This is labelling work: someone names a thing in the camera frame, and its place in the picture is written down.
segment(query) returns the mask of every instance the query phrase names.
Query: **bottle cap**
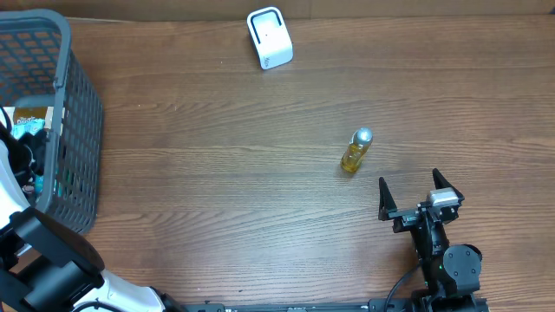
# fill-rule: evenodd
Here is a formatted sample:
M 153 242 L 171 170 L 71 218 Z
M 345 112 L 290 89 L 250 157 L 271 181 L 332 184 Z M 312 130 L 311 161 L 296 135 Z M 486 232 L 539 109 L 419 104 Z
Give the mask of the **bottle cap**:
M 362 127 L 358 129 L 355 134 L 353 134 L 353 138 L 350 140 L 351 144 L 358 144 L 362 146 L 368 146 L 372 144 L 372 140 L 374 136 L 372 135 L 372 130 Z

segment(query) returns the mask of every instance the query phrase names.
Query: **bottle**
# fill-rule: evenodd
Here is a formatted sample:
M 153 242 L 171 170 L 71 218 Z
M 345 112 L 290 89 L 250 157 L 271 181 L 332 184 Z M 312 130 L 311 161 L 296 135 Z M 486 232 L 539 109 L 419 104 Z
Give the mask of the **bottle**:
M 349 147 L 347 147 L 347 151 L 341 158 L 341 167 L 343 170 L 351 173 L 355 173 L 356 170 L 358 170 L 358 167 L 361 166 L 364 154 L 368 151 L 373 139 L 372 130 L 366 127 L 358 129 L 358 131 L 353 134 Z

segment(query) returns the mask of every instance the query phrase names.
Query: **plastic basket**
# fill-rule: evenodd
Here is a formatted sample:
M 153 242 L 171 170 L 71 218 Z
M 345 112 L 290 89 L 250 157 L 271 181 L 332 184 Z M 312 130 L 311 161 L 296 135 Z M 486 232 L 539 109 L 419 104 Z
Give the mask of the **plastic basket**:
M 51 10 L 0 12 L 0 105 L 53 107 L 36 209 L 76 232 L 96 219 L 103 109 Z

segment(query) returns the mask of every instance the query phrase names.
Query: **beige wall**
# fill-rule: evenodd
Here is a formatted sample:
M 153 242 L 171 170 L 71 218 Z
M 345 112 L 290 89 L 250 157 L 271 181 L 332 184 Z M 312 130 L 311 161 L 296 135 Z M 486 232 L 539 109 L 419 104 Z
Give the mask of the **beige wall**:
M 191 21 L 243 19 L 276 5 L 287 18 L 546 14 L 555 0 L 1 0 L 2 10 L 49 8 L 65 16 Z

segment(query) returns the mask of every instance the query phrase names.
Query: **blue-gray plastic crate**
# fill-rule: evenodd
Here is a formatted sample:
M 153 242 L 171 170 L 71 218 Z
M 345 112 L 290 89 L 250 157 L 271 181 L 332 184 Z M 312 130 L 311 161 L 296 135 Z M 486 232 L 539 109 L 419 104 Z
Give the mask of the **blue-gray plastic crate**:
M 0 12 L 0 105 L 53 107 L 35 207 L 76 232 L 96 219 L 103 109 L 51 10 Z

